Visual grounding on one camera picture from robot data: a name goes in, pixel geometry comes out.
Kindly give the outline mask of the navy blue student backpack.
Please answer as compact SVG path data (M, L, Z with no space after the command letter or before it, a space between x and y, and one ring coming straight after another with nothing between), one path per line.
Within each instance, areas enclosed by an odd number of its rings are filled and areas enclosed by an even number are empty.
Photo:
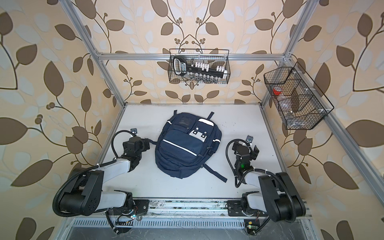
M224 183L227 178L210 168L206 162L218 150L222 132L212 121L214 112L203 118L191 113L178 113L167 120L156 142L155 162L165 174L187 178L199 169L206 169Z

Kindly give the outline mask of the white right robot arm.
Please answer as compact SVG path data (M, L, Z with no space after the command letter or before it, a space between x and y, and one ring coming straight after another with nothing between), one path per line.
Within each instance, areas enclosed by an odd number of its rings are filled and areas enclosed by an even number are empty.
M235 187L242 184L257 188L256 191L242 194L240 211L244 216L254 216L263 212L274 221L294 222L307 213L304 201L300 197L290 176L286 172L272 173L255 168L251 161L259 154L251 143L235 139L226 147L226 158L235 178Z

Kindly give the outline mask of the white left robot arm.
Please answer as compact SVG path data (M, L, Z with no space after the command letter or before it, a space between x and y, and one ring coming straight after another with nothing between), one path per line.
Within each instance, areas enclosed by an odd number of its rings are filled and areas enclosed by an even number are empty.
M103 185L133 171L140 163L142 153L150 149L152 141L128 130L120 132L131 136L128 141L123 142L121 155L118 155L114 142L111 141L114 154L111 161L89 168L75 168L71 172L53 199L52 209L57 216L90 216L109 209L118 209L123 215L136 213L137 207L132 193L120 190L106 192Z

